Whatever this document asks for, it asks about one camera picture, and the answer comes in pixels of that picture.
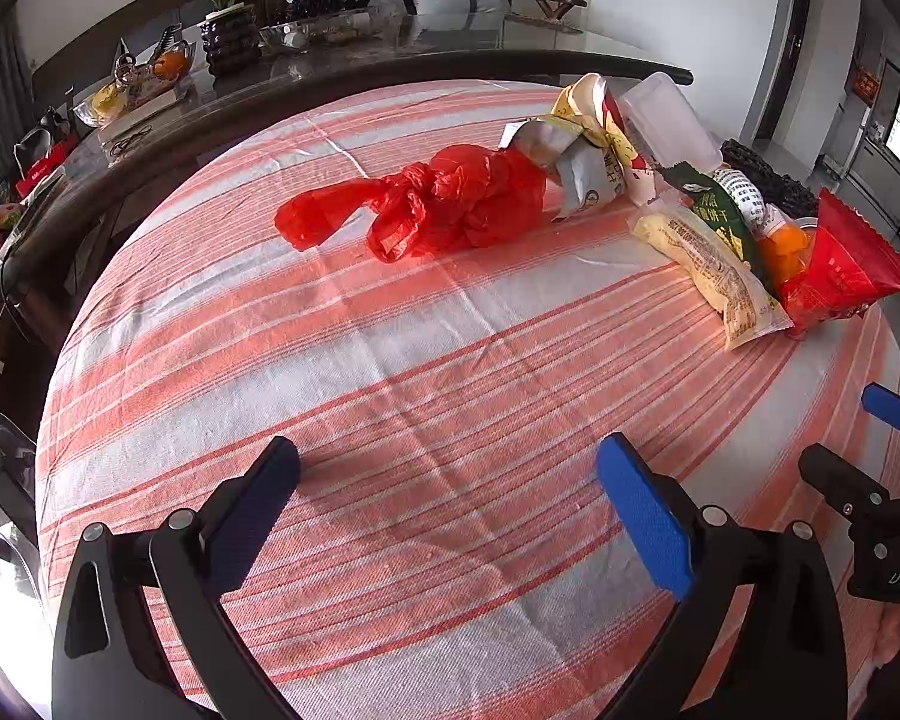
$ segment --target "red plastic bag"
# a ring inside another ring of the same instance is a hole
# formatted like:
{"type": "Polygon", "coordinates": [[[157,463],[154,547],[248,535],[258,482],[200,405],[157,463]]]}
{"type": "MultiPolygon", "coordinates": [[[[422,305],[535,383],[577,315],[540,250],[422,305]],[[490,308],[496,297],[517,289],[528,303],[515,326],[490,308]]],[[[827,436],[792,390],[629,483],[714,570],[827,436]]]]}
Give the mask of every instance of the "red plastic bag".
{"type": "Polygon", "coordinates": [[[794,331],[849,316],[897,292],[900,255],[855,210],[821,190],[810,265],[780,287],[794,331]]]}
{"type": "Polygon", "coordinates": [[[429,163],[384,178],[354,178],[305,191],[276,212],[274,226],[297,251],[322,244],[362,205],[377,218],[367,247],[382,262],[488,247],[540,221],[546,175],[515,149],[447,146],[429,163]]]}

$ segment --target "green snack package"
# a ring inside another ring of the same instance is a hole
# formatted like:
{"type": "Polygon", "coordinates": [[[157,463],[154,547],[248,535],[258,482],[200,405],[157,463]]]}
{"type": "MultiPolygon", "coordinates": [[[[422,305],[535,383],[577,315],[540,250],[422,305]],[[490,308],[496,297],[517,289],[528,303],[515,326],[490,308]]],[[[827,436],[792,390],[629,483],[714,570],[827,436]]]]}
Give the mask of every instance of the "green snack package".
{"type": "Polygon", "coordinates": [[[720,184],[713,178],[694,170],[687,162],[660,169],[664,180],[693,200],[690,206],[737,257],[760,279],[768,295],[779,299],[773,279],[763,264],[754,234],[746,226],[743,214],[720,184]]]}

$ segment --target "potted plant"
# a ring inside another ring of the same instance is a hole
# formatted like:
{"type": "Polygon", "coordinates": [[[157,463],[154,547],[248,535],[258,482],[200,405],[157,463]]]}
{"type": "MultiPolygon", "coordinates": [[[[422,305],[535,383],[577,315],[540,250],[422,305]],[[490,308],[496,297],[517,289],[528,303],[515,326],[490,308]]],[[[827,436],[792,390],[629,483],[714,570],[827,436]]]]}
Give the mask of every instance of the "potted plant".
{"type": "Polygon", "coordinates": [[[200,25],[210,73],[223,76],[260,59],[253,9],[236,0],[210,0],[216,10],[200,25]]]}

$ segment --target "striped tablecloth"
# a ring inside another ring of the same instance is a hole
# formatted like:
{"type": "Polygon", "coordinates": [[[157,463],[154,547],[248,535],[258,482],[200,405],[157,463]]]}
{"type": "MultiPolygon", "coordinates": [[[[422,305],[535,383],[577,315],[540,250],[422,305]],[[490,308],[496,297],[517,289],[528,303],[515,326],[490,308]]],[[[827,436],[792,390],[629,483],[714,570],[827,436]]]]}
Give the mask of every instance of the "striped tablecloth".
{"type": "MultiPolygon", "coordinates": [[[[199,507],[274,434],[303,479],[226,610],[305,718],[592,718],[671,605],[594,471],[622,430],[698,504],[813,523],[845,623],[851,699],[881,605],[847,596],[842,520],[802,485],[820,440],[900,495],[900,391],[877,310],[725,352],[690,279],[626,231],[631,206],[490,250],[386,266],[353,218],[300,254],[271,225],[304,189],[497,143],[557,90],[446,81],[286,119],[204,167],[108,266],[60,355],[38,443],[58,599],[82,529],[199,507]]],[[[558,191],[551,187],[549,191],[558,191]]],[[[730,654],[735,603],[697,697],[730,654]]],[[[167,618],[187,693],[207,701],[167,618]]]]}

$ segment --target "yellow snack package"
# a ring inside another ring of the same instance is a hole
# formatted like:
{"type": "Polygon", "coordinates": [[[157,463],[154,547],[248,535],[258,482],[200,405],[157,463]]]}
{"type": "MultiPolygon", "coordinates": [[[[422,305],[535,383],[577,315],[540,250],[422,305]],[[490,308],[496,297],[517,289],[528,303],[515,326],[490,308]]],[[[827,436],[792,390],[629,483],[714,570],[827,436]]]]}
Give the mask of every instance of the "yellow snack package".
{"type": "Polygon", "coordinates": [[[616,100],[607,89],[607,79],[588,73],[572,86],[566,87],[551,110],[554,116],[597,127],[605,132],[624,172],[626,194],[634,205],[646,205],[656,195],[653,168],[629,141],[622,129],[623,117],[616,100]]]}
{"type": "Polygon", "coordinates": [[[658,199],[629,220],[631,233],[681,264],[714,310],[724,317],[725,349],[794,324],[705,221],[686,206],[658,199]]]}

